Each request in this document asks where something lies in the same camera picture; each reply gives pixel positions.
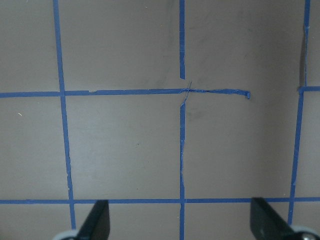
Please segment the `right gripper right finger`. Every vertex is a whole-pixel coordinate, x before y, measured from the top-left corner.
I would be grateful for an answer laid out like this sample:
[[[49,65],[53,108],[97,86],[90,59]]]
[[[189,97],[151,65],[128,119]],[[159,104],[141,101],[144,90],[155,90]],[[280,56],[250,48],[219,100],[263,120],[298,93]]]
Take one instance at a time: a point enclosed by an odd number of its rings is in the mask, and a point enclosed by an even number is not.
[[[262,197],[253,197],[250,202],[250,230],[256,240],[299,240],[283,218]]]

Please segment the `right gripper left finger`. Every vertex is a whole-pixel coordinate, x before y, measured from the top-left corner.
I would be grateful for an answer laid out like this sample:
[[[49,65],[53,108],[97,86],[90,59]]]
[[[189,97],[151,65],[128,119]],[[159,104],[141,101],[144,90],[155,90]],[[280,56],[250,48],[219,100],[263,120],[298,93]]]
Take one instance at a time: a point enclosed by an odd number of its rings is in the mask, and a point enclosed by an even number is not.
[[[76,235],[77,240],[107,240],[110,235],[108,200],[98,200]]]

